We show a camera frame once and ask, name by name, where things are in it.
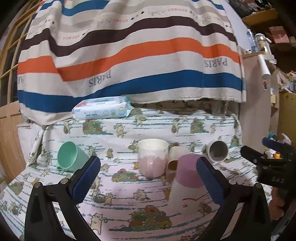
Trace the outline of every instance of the window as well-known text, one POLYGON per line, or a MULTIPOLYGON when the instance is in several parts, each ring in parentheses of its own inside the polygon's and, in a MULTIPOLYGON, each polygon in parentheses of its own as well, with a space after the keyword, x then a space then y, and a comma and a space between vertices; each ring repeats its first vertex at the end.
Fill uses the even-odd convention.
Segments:
POLYGON ((33 15, 41 0, 30 0, 11 29, 1 53, 0 107, 18 100, 17 66, 21 45, 26 38, 33 15))

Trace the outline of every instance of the dark brown stripe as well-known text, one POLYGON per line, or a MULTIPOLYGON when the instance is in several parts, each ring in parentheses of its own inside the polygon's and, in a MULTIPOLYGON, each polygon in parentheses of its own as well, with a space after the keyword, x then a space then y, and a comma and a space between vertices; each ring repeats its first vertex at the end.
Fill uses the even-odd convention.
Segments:
POLYGON ((120 29, 120 30, 95 30, 86 34, 86 36, 79 42, 70 46, 59 46, 55 39, 51 36, 48 28, 45 28, 40 34, 36 34, 31 39, 26 39, 22 45, 22 50, 29 49, 31 46, 38 45, 44 40, 49 41, 50 50, 58 57, 67 56, 73 53, 75 50, 82 47, 114 43, 125 39, 129 34, 141 29, 149 28, 169 28, 172 26, 189 26, 193 27, 201 33, 201 35, 207 36, 213 33, 224 34, 230 41, 236 42, 232 33, 226 32, 226 30, 218 24, 211 23, 207 26, 199 26, 197 22, 188 17, 172 16, 167 18, 145 18, 135 22, 132 26, 120 29))

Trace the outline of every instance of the gray stripe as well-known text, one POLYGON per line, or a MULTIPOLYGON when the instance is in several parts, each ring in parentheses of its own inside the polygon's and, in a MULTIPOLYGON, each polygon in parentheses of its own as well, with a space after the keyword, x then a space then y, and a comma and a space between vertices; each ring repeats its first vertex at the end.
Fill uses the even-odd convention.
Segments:
MULTIPOLYGON (((227 23, 229 22, 227 16, 220 15, 219 12, 213 7, 202 6, 199 8, 195 8, 191 4, 191 2, 188 2, 185 0, 157 0, 157 1, 146 0, 137 6, 126 6, 125 4, 122 4, 122 3, 110 3, 110 4, 107 4, 106 7, 99 14, 102 14, 105 12, 113 12, 113 13, 117 13, 120 15, 130 15, 130 14, 134 14, 134 13, 140 11, 144 7, 151 7, 151 6, 166 7, 167 5, 177 5, 177 6, 189 7, 197 15, 202 15, 207 12, 211 12, 211 13, 218 15, 222 21, 227 22, 227 23)), ((98 10, 89 10, 87 12, 82 12, 82 13, 85 13, 86 16, 82 16, 81 13, 78 13, 78 15, 77 15, 78 19, 83 19, 85 17, 86 19, 89 19, 89 20, 75 23, 73 25, 59 23, 59 31, 64 32, 64 33, 73 33, 73 32, 75 33, 75 32, 86 30, 93 23, 94 17, 96 15, 98 15, 98 10)), ((46 20, 48 15, 54 15, 54 14, 57 14, 56 8, 50 9, 47 14, 45 14, 39 18, 35 18, 31 24, 31 27, 38 25, 40 22, 46 20)))

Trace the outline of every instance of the green cup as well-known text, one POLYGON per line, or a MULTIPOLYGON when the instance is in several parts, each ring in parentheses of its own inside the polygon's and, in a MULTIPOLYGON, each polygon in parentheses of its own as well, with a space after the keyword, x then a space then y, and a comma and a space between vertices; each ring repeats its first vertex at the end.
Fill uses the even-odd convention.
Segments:
POLYGON ((88 161, 88 155, 73 142, 65 142, 57 154, 57 167, 75 172, 88 161))

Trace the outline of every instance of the human hand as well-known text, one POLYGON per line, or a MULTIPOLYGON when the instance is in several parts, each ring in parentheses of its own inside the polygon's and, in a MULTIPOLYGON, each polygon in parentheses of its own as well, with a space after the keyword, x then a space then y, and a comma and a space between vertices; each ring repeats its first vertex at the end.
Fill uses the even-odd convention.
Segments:
POLYGON ((271 191, 272 200, 269 203, 269 215, 271 220, 278 220, 284 215, 284 211, 281 209, 285 205, 285 201, 279 195, 278 188, 273 188, 271 191))

